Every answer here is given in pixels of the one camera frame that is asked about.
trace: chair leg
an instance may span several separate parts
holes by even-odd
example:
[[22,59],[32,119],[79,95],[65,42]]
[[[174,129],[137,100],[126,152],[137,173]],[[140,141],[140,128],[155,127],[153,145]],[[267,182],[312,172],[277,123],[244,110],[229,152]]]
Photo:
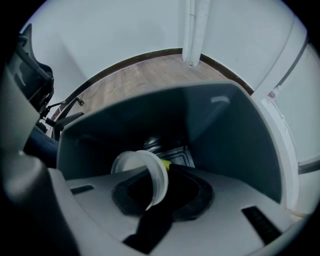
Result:
[[56,121],[55,126],[53,127],[53,131],[52,131],[52,138],[56,141],[59,141],[60,133],[64,129],[64,127],[66,125],[70,124],[71,122],[73,122],[74,120],[78,119],[79,117],[81,117],[84,114],[85,113],[83,113],[83,112],[79,112],[79,113],[72,114],[70,116],[67,116],[65,118],[62,118],[62,119]]

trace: yellow object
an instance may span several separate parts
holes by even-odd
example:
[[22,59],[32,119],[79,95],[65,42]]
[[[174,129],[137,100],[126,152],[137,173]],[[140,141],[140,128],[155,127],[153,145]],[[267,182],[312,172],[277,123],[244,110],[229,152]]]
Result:
[[163,163],[166,171],[168,172],[168,171],[169,171],[169,165],[171,165],[171,162],[168,161],[168,160],[161,159],[161,158],[160,158],[160,160],[161,160],[161,162]]

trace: floor trim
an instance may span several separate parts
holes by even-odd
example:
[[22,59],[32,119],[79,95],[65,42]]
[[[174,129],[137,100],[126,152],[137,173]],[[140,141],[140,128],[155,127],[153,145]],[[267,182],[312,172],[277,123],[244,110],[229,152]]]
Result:
[[212,58],[210,58],[204,54],[201,54],[200,60],[202,62],[208,64],[210,67],[214,68],[215,70],[219,71],[226,78],[237,82],[239,85],[242,86],[243,89],[245,89],[245,91],[250,96],[254,93],[254,90],[249,85],[247,85],[245,81],[243,81],[240,77],[238,77],[235,73],[230,71],[224,65],[220,64],[219,62],[213,60]]
[[[73,93],[70,94],[68,98],[66,98],[67,102],[71,102],[73,99],[75,99],[79,94],[81,94],[83,91],[88,89],[90,86],[98,82],[99,80],[105,78],[106,76],[121,70],[123,68],[126,68],[128,66],[131,66],[133,64],[147,61],[153,58],[157,57],[163,57],[163,56],[169,56],[169,55],[177,55],[177,54],[182,54],[182,48],[171,48],[171,49],[164,49],[164,50],[157,50],[157,51],[152,51],[152,52],[147,52],[144,54],[140,54],[128,59],[125,59],[123,61],[120,61],[110,67],[107,67],[106,69],[102,70],[92,78],[90,78],[88,81],[80,85]],[[241,85],[245,91],[249,94],[252,95],[254,92],[251,87],[249,87],[241,78],[239,78],[236,74],[234,74],[232,71],[227,69],[225,66],[222,64],[218,63],[217,61],[213,60],[212,58],[201,54],[200,60],[210,67],[214,68],[215,70],[219,71],[221,74],[223,74],[226,78],[233,80],[237,82],[239,85]],[[55,120],[57,116],[59,115],[60,112],[64,110],[66,105],[61,105],[58,107],[58,109],[54,112],[52,115],[51,119]]]

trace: wooden floor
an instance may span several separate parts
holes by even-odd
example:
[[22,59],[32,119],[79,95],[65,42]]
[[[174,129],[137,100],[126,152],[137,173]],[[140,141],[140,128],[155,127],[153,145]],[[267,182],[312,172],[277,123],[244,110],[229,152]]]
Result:
[[182,60],[181,54],[157,57],[114,72],[96,82],[78,97],[84,105],[75,104],[69,115],[90,113],[119,100],[188,82],[228,80],[220,72],[200,61],[193,67]]

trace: black vent slot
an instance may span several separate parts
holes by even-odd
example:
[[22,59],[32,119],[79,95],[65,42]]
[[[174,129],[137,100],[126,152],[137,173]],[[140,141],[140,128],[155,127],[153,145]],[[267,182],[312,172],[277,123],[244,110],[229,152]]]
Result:
[[264,244],[270,244],[281,236],[281,232],[267,219],[267,217],[255,206],[242,209],[243,214],[249,220]]
[[93,190],[93,189],[94,189],[94,186],[92,186],[92,185],[84,185],[84,186],[73,187],[70,190],[73,195],[77,195],[77,194],[87,192],[87,191]]

